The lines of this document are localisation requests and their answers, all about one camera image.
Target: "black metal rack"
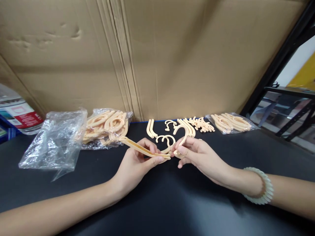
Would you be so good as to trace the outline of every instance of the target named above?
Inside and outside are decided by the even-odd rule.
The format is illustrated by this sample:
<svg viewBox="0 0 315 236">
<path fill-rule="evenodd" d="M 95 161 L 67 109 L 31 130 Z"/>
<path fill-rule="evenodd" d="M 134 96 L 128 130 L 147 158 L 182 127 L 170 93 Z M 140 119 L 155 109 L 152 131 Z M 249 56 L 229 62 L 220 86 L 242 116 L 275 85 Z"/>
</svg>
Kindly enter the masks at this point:
<svg viewBox="0 0 315 236">
<path fill-rule="evenodd" d="M 255 108 L 258 106 L 260 101 L 263 99 L 268 91 L 277 92 L 281 94 L 288 94 L 297 97 L 312 99 L 307 106 L 305 106 L 297 115 L 295 115 L 278 133 L 277 136 L 281 136 L 286 130 L 288 130 L 297 120 L 299 120 L 308 111 L 309 115 L 304 121 L 302 126 L 290 134 L 286 140 L 290 141 L 295 136 L 302 134 L 312 124 L 315 123 L 315 93 L 303 91 L 298 88 L 286 88 L 278 87 L 273 88 L 272 84 L 277 79 L 278 75 L 284 69 L 286 64 L 289 62 L 293 54 L 296 52 L 299 46 L 308 41 L 310 38 L 315 36 L 315 1 L 309 1 L 300 18 L 296 22 L 292 31 L 286 38 L 285 42 L 279 49 L 274 60 L 269 65 L 265 74 L 261 78 L 259 84 L 255 88 L 254 92 L 250 96 L 249 100 L 245 104 L 241 111 L 242 116 L 250 116 Z"/>
</svg>

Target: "water bottle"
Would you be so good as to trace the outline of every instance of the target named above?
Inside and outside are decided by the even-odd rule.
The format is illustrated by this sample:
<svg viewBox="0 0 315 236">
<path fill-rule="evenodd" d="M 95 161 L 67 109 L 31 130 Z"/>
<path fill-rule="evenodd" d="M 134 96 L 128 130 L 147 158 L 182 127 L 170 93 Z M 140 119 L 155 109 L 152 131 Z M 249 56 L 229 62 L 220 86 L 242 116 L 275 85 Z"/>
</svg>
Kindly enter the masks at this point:
<svg viewBox="0 0 315 236">
<path fill-rule="evenodd" d="M 23 134 L 37 134 L 42 127 L 42 118 L 15 91 L 0 84 L 0 115 Z"/>
</svg>

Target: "clear plastic bag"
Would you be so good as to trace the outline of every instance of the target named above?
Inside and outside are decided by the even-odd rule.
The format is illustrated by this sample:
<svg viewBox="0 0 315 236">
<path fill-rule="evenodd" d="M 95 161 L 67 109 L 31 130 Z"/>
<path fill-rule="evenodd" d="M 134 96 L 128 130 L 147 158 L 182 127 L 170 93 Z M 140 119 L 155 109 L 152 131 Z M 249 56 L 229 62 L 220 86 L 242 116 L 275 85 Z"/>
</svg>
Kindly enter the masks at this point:
<svg viewBox="0 0 315 236">
<path fill-rule="evenodd" d="M 101 114 L 110 114 L 110 116 L 115 116 L 115 114 L 121 113 L 123 115 L 124 119 L 124 124 L 117 130 L 118 128 L 113 128 L 113 127 L 107 127 L 107 129 L 104 129 L 101 132 L 97 132 L 99 127 L 89 127 L 89 121 L 92 120 L 92 118 L 96 118 Z M 87 123 L 87 132 L 92 131 L 92 132 L 97 132 L 96 137 L 92 135 L 92 141 L 88 142 L 89 140 L 85 141 L 86 139 L 83 139 L 83 144 L 82 144 L 82 150 L 103 150 L 103 149 L 110 149 L 113 147 L 118 147 L 119 145 L 123 145 L 122 142 L 119 142 L 118 139 L 120 136 L 125 136 L 130 122 L 131 118 L 133 116 L 133 112 L 127 111 L 123 112 L 120 110 L 112 109 L 112 108 L 98 108 L 98 109 L 93 109 L 93 114 L 88 118 L 88 123 Z"/>
<path fill-rule="evenodd" d="M 23 169 L 58 170 L 53 181 L 74 171 L 86 128 L 87 111 L 49 112 L 24 153 Z"/>
<path fill-rule="evenodd" d="M 242 120 L 244 122 L 244 124 L 241 124 L 242 126 L 240 126 L 238 123 L 233 123 L 233 121 L 231 121 L 232 117 L 229 116 L 235 116 L 235 117 L 239 117 L 237 118 L 238 120 Z M 216 114 L 213 115 L 206 115 L 205 117 L 217 128 L 217 130 L 219 130 L 222 134 L 234 134 L 234 133 L 242 133 L 242 132 L 247 132 L 247 131 L 251 131 L 251 130 L 255 130 L 255 129 L 260 129 L 258 126 L 256 126 L 251 120 L 235 113 L 235 112 L 230 112 L 230 113 L 223 113 L 220 116 L 222 116 L 222 118 L 224 118 L 225 123 L 223 126 L 226 127 L 230 127 L 230 129 L 228 128 L 224 128 L 221 125 L 216 124 L 215 120 L 213 119 L 212 116 L 216 116 Z"/>
</svg>

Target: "cardboard wall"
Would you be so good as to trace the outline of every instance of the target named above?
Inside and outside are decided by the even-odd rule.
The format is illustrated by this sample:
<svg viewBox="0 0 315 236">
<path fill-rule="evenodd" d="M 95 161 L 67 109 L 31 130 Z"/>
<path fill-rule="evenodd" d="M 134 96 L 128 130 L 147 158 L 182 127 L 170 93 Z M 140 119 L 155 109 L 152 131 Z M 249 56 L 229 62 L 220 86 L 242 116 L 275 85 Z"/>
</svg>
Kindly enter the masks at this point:
<svg viewBox="0 0 315 236">
<path fill-rule="evenodd" d="M 42 113 L 240 111 L 306 1 L 3 0 L 0 83 Z"/>
<path fill-rule="evenodd" d="M 106 1 L 1 1 L 0 22 L 0 54 L 37 110 L 132 110 Z"/>
<path fill-rule="evenodd" d="M 142 119 L 239 112 L 305 4 L 123 1 Z"/>
</svg>

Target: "left hand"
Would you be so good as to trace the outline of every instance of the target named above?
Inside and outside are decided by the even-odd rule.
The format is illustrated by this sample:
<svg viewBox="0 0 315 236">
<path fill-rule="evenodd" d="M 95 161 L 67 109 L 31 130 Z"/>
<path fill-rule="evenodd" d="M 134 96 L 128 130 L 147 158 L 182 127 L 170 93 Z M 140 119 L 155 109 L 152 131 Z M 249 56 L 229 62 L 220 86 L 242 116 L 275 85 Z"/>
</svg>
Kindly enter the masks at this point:
<svg viewBox="0 0 315 236">
<path fill-rule="evenodd" d="M 147 138 L 141 139 L 138 144 L 152 153 L 161 153 L 157 146 Z M 120 189 L 122 197 L 133 190 L 149 170 L 163 161 L 162 156 L 144 159 L 144 154 L 131 147 L 128 148 L 117 173 L 112 178 L 115 185 Z"/>
</svg>

